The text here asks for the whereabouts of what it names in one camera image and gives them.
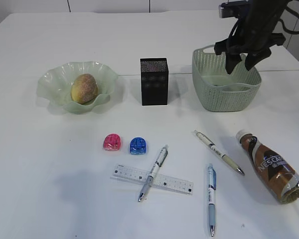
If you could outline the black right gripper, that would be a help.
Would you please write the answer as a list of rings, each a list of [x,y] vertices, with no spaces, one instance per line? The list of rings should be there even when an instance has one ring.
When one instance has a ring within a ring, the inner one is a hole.
[[[246,53],[245,68],[251,70],[270,57],[270,47],[283,44],[281,37],[272,36],[279,18],[286,8],[285,0],[251,0],[249,12],[237,18],[227,39],[215,43],[217,55],[226,53],[225,69],[231,74],[242,61],[240,53]]]

